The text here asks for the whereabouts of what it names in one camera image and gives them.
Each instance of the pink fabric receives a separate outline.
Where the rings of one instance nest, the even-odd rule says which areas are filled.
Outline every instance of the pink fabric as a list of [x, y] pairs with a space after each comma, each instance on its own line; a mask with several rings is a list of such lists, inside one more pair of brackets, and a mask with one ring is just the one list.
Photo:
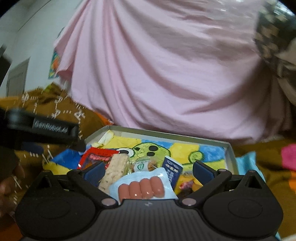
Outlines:
[[261, 1], [85, 0], [55, 47], [75, 101], [115, 124], [253, 142], [288, 127], [252, 41]]
[[290, 144], [281, 149], [283, 168], [296, 171], [296, 144]]

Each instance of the black spot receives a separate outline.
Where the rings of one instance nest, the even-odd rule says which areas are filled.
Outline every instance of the black spot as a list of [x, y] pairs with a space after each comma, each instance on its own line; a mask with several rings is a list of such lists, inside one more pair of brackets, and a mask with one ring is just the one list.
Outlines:
[[152, 152], [152, 151], [150, 151], [150, 152], [147, 152], [147, 156], [154, 156], [155, 155], [155, 153], [154, 152]]
[[128, 150], [120, 150], [119, 153], [120, 154], [128, 154]]
[[149, 147], [149, 150], [150, 151], [157, 151], [158, 150], [158, 147], [157, 146], [150, 146]]

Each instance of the finger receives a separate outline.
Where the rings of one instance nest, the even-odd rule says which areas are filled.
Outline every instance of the finger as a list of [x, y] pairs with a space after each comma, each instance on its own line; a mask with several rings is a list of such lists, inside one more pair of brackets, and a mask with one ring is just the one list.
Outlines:
[[16, 168], [12, 171], [13, 175], [15, 175], [17, 178], [25, 178], [25, 171], [21, 164], [19, 163]]
[[0, 196], [0, 218], [15, 209], [16, 205], [8, 197]]
[[15, 189], [15, 181], [12, 177], [8, 177], [0, 182], [0, 194], [8, 195]]

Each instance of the green logo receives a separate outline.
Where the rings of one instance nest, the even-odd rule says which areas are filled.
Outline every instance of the green logo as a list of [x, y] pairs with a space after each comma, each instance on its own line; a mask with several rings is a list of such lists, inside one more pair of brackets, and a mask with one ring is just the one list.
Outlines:
[[139, 165], [137, 166], [137, 168], [141, 171], [141, 170], [144, 168], [144, 164], [143, 164], [143, 163], [139, 164]]

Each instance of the gray door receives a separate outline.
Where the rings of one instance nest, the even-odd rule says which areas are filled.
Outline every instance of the gray door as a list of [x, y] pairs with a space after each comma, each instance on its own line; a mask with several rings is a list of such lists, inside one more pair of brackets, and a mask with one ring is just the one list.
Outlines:
[[25, 90], [29, 59], [13, 68], [8, 74], [6, 96], [18, 96]]

